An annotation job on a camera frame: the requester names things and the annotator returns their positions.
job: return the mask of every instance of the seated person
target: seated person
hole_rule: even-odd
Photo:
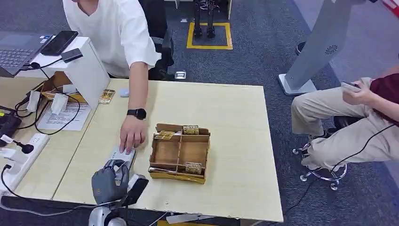
[[[107,72],[129,78],[128,109],[144,109],[148,70],[161,55],[148,33],[147,20],[138,0],[63,0],[72,30],[89,37]],[[143,120],[128,115],[120,130],[120,151],[144,142]]]
[[[334,170],[348,162],[399,159],[399,66],[376,80],[361,78],[354,84],[361,88],[360,92],[338,87],[307,93],[292,102],[292,131],[309,134],[312,139],[309,156],[302,160],[302,165],[310,170],[332,170],[338,162],[359,152],[370,137],[392,124],[393,127],[373,137],[361,153]],[[363,119],[326,138],[320,119],[330,116]]]

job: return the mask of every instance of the laptop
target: laptop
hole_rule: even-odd
[[[0,31],[0,77],[13,78],[50,41],[52,34]]]

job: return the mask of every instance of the white t-shirt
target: white t-shirt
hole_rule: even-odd
[[[148,34],[147,20],[138,0],[99,0],[90,16],[76,2],[63,0],[72,30],[89,37],[108,73],[128,78],[134,62],[155,66],[161,54]]]

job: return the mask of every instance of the knee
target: knee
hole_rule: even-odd
[[[326,169],[330,169],[338,161],[334,150],[327,147],[319,148],[316,151],[309,150],[309,154],[315,164]]]
[[[300,109],[303,109],[303,107],[307,105],[308,101],[309,99],[306,94],[295,97],[291,104],[291,111],[299,111]]]

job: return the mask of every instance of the white monitor stand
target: white monitor stand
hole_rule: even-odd
[[[286,95],[316,91],[310,79],[343,49],[351,8],[365,2],[366,0],[324,0],[301,54],[287,74],[279,75],[279,82]]]
[[[49,77],[53,76],[56,71],[64,72],[80,94],[82,94],[83,98],[85,98],[91,109],[95,109],[98,105],[99,97],[110,82],[110,77],[101,59],[98,57],[90,38],[76,37],[64,52],[75,48],[80,49],[83,57],[68,63],[60,61],[43,70]],[[39,53],[32,62],[44,66],[59,58],[61,58],[61,56],[51,57]],[[46,76],[41,70],[32,70],[21,71],[16,77],[45,78]]]

